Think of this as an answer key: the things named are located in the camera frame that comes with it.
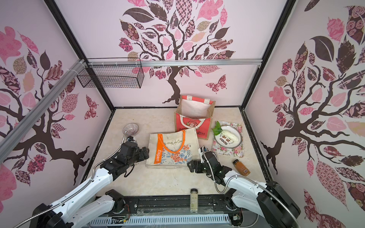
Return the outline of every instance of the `orange strap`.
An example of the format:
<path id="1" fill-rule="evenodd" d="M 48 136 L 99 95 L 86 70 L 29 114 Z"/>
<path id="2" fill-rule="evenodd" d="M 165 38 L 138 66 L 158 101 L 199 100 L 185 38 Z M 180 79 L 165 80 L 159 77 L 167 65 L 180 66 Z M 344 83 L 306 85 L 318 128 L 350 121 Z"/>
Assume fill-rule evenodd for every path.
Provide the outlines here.
<path id="1" fill-rule="evenodd" d="M 157 134 L 157 151 L 156 151 L 156 157 L 155 157 L 155 162 L 154 164 L 158 164 L 161 162 L 161 158 L 162 158 L 162 148 L 165 148 L 166 151 L 172 153 L 172 154 L 176 154 L 177 152 L 179 152 L 180 150 L 182 150 L 184 144 L 185 144 L 185 130 L 182 130 L 182 144 L 180 149 L 178 149 L 177 151 L 171 151 L 169 150 L 165 144 L 164 144 L 164 138 L 162 136 L 162 134 Z"/>

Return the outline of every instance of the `white plate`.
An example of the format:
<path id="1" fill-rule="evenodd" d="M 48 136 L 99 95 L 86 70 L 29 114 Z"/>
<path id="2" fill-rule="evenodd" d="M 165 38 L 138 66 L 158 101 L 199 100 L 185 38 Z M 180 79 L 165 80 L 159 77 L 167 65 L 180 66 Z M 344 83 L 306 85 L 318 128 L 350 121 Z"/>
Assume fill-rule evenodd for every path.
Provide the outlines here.
<path id="1" fill-rule="evenodd" d="M 224 138 L 225 136 L 222 136 L 222 133 L 220 133 L 219 135 L 215 135 L 214 138 L 217 141 L 217 143 L 219 145 L 221 145 L 222 147 L 225 148 L 235 148 L 238 147 L 241 142 L 242 142 L 242 136 L 241 134 L 237 131 L 236 128 L 231 127 L 231 126 L 221 126 L 222 130 L 227 130 L 229 132 L 231 132 L 232 134 L 234 134 L 239 140 L 238 142 L 232 142 L 230 139 L 228 139 L 227 137 Z"/>

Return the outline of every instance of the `wire basket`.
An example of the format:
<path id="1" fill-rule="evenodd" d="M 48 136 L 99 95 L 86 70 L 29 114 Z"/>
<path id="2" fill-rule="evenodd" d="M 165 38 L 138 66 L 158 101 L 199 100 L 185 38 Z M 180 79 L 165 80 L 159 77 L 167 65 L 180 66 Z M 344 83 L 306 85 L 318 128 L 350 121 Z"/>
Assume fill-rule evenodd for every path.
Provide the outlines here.
<path id="1" fill-rule="evenodd" d="M 106 58 L 87 59 L 86 62 L 89 60 L 92 60 L 92 62 L 77 76 L 84 88 L 141 88 L 145 75 L 140 58 L 113 58 L 122 59 L 120 62 L 95 61 L 98 59 Z M 123 61 L 124 59 L 134 62 L 128 63 Z"/>

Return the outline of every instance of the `white cable tray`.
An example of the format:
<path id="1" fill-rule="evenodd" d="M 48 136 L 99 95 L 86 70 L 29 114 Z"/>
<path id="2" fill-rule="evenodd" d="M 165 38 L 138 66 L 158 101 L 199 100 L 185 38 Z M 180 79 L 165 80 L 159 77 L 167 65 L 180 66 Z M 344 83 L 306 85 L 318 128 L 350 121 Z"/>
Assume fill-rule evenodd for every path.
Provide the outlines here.
<path id="1" fill-rule="evenodd" d="M 211 215 L 153 215 L 131 216 L 124 225 L 174 225 L 174 224 L 229 224 L 228 214 Z M 112 217 L 98 217 L 90 222 L 92 227 L 120 226 Z"/>

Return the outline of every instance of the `white bag handle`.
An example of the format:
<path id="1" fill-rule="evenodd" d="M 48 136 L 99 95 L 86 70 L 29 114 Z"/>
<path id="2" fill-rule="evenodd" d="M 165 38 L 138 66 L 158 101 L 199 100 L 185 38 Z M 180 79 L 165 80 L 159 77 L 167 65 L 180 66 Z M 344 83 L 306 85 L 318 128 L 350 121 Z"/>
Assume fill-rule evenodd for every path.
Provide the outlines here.
<path id="1" fill-rule="evenodd" d="M 190 126 L 187 126 L 186 124 L 184 124 L 184 122 L 183 122 L 183 118 L 187 118 L 186 116 L 183 116 L 183 115 L 180 115 L 180 122 L 181 122 L 181 124 L 184 126 L 184 127 L 186 127 L 186 128 L 192 128 L 192 127 L 190 127 Z M 200 123 L 197 125 L 197 126 L 194 126 L 194 127 L 196 127 L 196 128 L 198 128 L 198 127 L 200 127 L 203 123 L 204 123 L 204 121 L 206 120 L 206 118 L 204 118 L 204 119 L 199 119 L 200 120 Z"/>

